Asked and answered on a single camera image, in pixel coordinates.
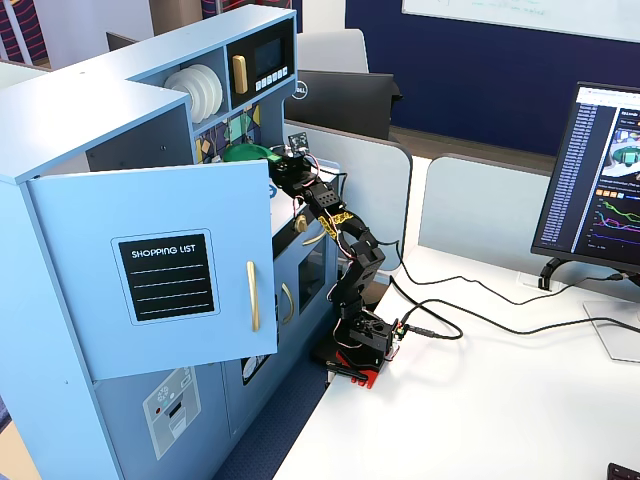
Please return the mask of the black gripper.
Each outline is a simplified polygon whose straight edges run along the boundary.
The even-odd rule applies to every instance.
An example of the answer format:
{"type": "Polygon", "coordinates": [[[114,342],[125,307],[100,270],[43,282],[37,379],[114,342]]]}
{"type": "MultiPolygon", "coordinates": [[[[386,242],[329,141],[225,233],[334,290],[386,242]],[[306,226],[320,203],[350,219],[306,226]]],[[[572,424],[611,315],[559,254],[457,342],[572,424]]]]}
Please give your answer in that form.
{"type": "MultiPolygon", "coordinates": [[[[275,154],[288,154],[288,145],[275,145],[270,148],[275,154]]],[[[311,157],[302,153],[283,156],[282,162],[270,162],[269,176],[274,184],[282,184],[284,189],[304,189],[320,183],[319,173],[314,168],[311,157]]]]}

